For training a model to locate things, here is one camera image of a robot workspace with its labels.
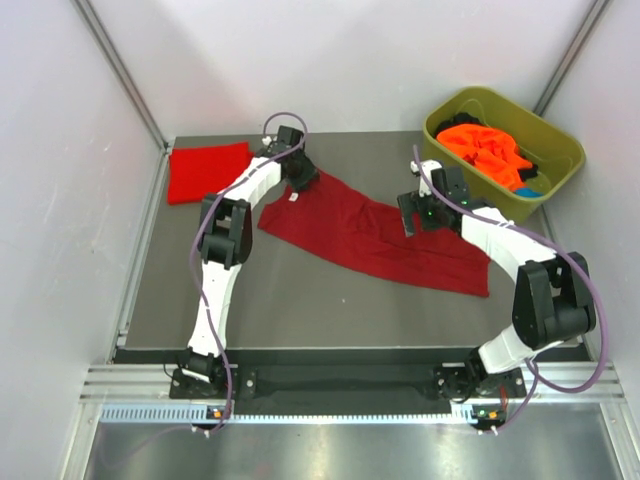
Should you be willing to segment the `dark red t-shirt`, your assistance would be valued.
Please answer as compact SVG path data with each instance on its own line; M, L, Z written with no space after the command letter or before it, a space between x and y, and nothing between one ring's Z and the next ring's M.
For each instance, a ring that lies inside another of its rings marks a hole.
M258 221L264 232L338 266L396 283L489 296L489 258L448 229L405 235L400 210L322 172L287 187Z

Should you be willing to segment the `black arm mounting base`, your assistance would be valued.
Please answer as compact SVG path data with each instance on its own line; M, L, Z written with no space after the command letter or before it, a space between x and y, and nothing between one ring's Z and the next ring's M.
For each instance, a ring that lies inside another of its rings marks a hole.
M471 348L230 349L173 359L169 396L232 399L237 415L368 416L448 413L488 400L504 412L526 395L521 369L489 375Z

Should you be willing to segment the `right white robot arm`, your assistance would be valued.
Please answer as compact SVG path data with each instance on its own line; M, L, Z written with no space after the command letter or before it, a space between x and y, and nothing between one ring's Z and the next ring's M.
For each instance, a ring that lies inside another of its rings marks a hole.
M583 256L518 227L482 199L472 199L458 167L416 161L416 190L398 196L405 233L448 230L484 252L514 282L510 325L464 362L469 388L487 396L525 361L596 326L594 286Z

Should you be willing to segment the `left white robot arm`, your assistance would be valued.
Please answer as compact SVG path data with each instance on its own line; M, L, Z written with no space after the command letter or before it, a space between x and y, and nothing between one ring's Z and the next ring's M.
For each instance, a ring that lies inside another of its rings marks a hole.
M304 151L305 136L280 126L263 137L257 151L241 142L171 154L170 204L200 205L189 253L199 303L187 350L173 373L172 397L227 397L226 324L234 284L252 249L252 209L281 181L299 192L317 178Z

